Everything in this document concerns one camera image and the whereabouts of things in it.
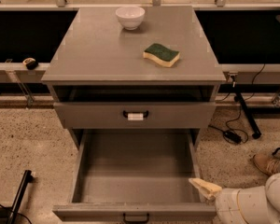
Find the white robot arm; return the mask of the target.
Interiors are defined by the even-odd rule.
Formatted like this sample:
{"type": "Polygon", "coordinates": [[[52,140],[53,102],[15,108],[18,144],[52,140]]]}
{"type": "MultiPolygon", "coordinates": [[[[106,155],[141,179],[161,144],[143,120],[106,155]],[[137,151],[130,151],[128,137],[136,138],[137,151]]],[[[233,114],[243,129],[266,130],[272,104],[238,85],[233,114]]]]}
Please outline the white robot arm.
{"type": "Polygon", "coordinates": [[[264,186],[249,189],[224,189],[200,178],[189,182],[215,202],[223,224],[280,224],[280,173],[270,176],[264,186]]]}

